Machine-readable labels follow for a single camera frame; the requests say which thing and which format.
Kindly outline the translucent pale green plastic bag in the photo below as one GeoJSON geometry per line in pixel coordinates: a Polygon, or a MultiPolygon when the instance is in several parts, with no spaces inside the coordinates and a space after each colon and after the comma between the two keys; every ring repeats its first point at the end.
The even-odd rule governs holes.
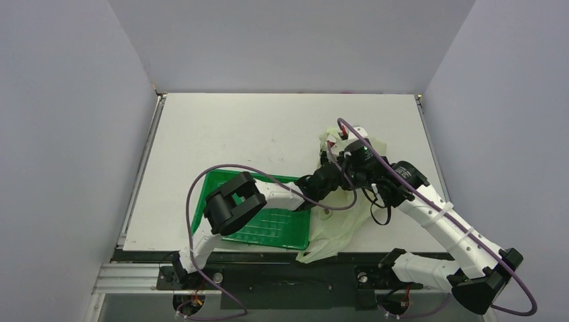
{"type": "MultiPolygon", "coordinates": [[[[319,136],[321,148],[324,148],[325,160],[327,158],[327,148],[324,144],[327,141],[335,143],[340,140],[339,132],[337,127],[329,127],[319,136]]],[[[369,140],[381,156],[386,156],[387,145],[384,142],[374,137],[371,137],[369,140]]],[[[378,226],[370,214],[370,201],[361,191],[357,192],[357,198],[358,200],[353,207],[343,211],[330,211],[321,207],[311,209],[309,245],[307,249],[297,254],[296,261],[308,264],[336,256],[339,252],[344,251],[353,236],[363,225],[372,224],[372,226],[378,226]]],[[[331,192],[320,203],[332,207],[344,207],[353,200],[352,191],[338,189],[331,192]]],[[[386,211],[376,207],[374,209],[376,210],[373,210],[372,214],[380,222],[385,222],[387,218],[386,211]]]]}

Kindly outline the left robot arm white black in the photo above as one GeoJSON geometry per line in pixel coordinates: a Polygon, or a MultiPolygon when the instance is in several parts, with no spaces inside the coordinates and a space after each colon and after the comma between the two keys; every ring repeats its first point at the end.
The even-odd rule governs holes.
{"type": "Polygon", "coordinates": [[[237,165],[240,172],[204,198],[203,218],[193,228],[192,192],[203,177],[221,167],[216,165],[202,171],[191,183],[186,196],[188,244],[172,261],[174,280],[183,288],[193,288],[198,284],[209,256],[222,237],[239,231],[262,210],[306,211],[318,206],[330,211],[343,211],[353,207],[352,203],[344,206],[322,203],[328,194],[340,187],[342,172],[335,166],[320,168],[294,181],[281,182],[259,169],[237,165]]]}

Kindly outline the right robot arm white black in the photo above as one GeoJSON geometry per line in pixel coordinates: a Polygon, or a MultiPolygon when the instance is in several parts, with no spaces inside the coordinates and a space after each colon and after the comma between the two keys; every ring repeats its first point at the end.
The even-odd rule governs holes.
{"type": "Polygon", "coordinates": [[[384,206],[408,215],[452,257],[436,260],[395,249],[381,262],[380,281],[387,286],[410,282],[438,288],[470,312],[485,314],[523,262],[521,253],[485,239],[412,164],[400,161],[387,170],[387,160],[378,160],[369,144],[355,140],[340,154],[354,187],[372,191],[384,206]]]}

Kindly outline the green plastic tray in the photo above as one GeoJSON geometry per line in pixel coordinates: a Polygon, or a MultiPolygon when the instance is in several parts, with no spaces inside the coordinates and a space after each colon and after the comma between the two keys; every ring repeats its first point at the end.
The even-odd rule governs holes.
{"type": "MultiPolygon", "coordinates": [[[[234,170],[216,169],[208,172],[191,223],[192,234],[202,228],[205,197],[238,174],[234,170]]],[[[222,237],[231,246],[262,246],[286,250],[306,250],[309,245],[311,212],[284,209],[263,209],[236,233],[222,237]]]]}

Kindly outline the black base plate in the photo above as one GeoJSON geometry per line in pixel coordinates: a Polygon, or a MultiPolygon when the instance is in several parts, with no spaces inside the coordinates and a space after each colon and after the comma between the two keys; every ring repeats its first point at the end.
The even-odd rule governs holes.
{"type": "Polygon", "coordinates": [[[407,290],[395,274],[380,265],[385,253],[340,253],[302,264],[293,252],[215,252],[204,273],[184,273],[174,263],[176,252],[129,252],[116,250],[112,262],[157,264],[152,278],[154,289],[172,291],[179,304],[195,295],[217,292],[222,286],[229,294],[221,296],[222,309],[239,309],[243,303],[252,309],[331,309],[353,307],[375,310],[387,297],[399,308],[407,290]]]}

